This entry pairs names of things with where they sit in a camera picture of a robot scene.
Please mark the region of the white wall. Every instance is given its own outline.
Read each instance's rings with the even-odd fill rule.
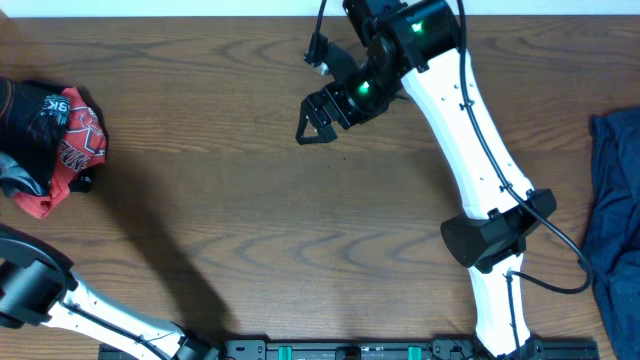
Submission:
[[[405,0],[415,3],[417,0]],[[447,0],[456,9],[455,0]],[[342,0],[328,0],[326,14],[342,15]],[[0,0],[10,17],[107,16],[304,16],[320,0]],[[640,14],[640,0],[465,0],[469,14]]]

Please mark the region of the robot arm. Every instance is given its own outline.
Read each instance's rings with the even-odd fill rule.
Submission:
[[[137,359],[207,360],[218,349],[167,320],[110,299],[71,271],[73,263],[46,243],[0,225],[0,326],[25,323],[90,336]]]
[[[470,56],[466,57],[466,62],[467,85],[482,133],[516,192],[527,198],[533,186],[516,166],[493,125],[475,84]],[[463,107],[459,63],[458,51],[449,50],[431,59],[429,70],[419,73],[414,69],[407,73],[402,78],[402,85],[424,113],[453,170],[466,217],[482,221],[488,220],[492,212],[506,213],[518,204],[501,190],[500,181],[473,131]],[[509,270],[519,271],[522,260],[523,255],[511,255],[495,264],[488,273],[473,266],[469,268],[478,313],[476,336],[494,356],[517,350],[505,276]],[[514,279],[512,287],[515,290],[515,325],[522,344],[529,339],[530,333],[524,321],[519,278]]]
[[[465,56],[467,84],[461,84],[461,29],[445,1],[425,0],[406,7],[398,0],[345,0],[343,7],[368,48],[368,59],[356,69],[342,53],[332,56],[335,45],[314,34],[305,60],[316,67],[326,65],[337,75],[336,81],[303,101],[298,142],[335,140],[332,121],[344,129],[363,124],[386,111],[404,87],[431,125],[460,190],[464,214],[444,222],[441,230],[451,253],[469,268],[478,312],[476,336],[494,357],[519,351],[530,332],[519,278],[508,275],[519,272],[524,238],[539,222],[505,191],[470,121],[463,86],[511,189],[544,218],[556,207],[551,191],[534,190],[509,155],[482,101],[470,56]],[[301,138],[300,129],[307,122],[316,128],[313,141]]]

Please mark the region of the red cloth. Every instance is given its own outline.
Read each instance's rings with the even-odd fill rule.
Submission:
[[[67,88],[61,95],[71,100],[69,128],[58,146],[49,196],[33,196],[22,192],[13,196],[20,207],[38,219],[49,215],[69,195],[69,183],[80,171],[105,162],[107,140],[98,117],[82,101],[76,88]]]

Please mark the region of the blue cloth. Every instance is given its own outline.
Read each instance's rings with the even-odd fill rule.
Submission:
[[[593,118],[591,135],[596,204],[583,250],[616,355],[640,359],[640,108]]]

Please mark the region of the wooden table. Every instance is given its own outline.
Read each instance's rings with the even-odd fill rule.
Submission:
[[[552,216],[581,242],[592,205],[589,117],[638,102],[633,17],[472,17],[485,102]],[[467,270],[442,221],[455,183],[418,109],[300,147],[300,101],[322,78],[302,61],[312,18],[4,20],[0,74],[85,86],[111,135],[92,193],[46,220],[1,200],[0,221],[70,258],[110,296],[211,338],[429,338],[472,334]],[[323,32],[363,58],[345,18]],[[548,231],[524,270],[583,281]],[[591,292],[525,283],[529,327],[592,337],[614,358]],[[97,342],[62,330],[0,329],[3,359],[94,359]]]

